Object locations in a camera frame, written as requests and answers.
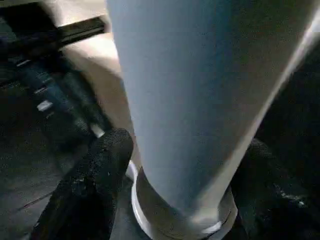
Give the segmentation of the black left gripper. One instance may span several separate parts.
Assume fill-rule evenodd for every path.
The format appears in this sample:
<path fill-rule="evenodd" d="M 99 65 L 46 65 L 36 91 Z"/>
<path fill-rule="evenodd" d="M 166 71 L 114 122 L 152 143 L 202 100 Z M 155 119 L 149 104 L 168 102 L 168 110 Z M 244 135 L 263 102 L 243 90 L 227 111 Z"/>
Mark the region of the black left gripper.
<path fill-rule="evenodd" d="M 58 148 L 89 144 L 113 127 L 85 75 L 62 52 L 105 27 L 101 17 L 57 26 L 43 5 L 0 8 L 0 82 L 26 88 Z"/>

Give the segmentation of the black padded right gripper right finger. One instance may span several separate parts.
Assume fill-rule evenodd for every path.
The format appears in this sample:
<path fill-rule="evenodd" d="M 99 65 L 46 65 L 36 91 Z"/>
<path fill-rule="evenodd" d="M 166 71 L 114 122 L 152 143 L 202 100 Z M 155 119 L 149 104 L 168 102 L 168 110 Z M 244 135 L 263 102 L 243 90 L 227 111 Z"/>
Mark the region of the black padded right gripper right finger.
<path fill-rule="evenodd" d="M 320 238 L 320 205 L 264 142 L 251 141 L 231 189 L 248 240 Z"/>

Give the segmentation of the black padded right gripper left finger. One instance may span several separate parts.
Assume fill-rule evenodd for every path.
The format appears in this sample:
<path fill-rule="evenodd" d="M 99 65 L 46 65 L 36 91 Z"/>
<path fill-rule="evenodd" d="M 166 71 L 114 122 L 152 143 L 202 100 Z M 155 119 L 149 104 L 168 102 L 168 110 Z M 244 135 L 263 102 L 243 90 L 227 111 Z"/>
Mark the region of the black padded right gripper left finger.
<path fill-rule="evenodd" d="M 123 128 L 96 139 L 52 192 L 30 239 L 108 240 L 133 149 Z"/>

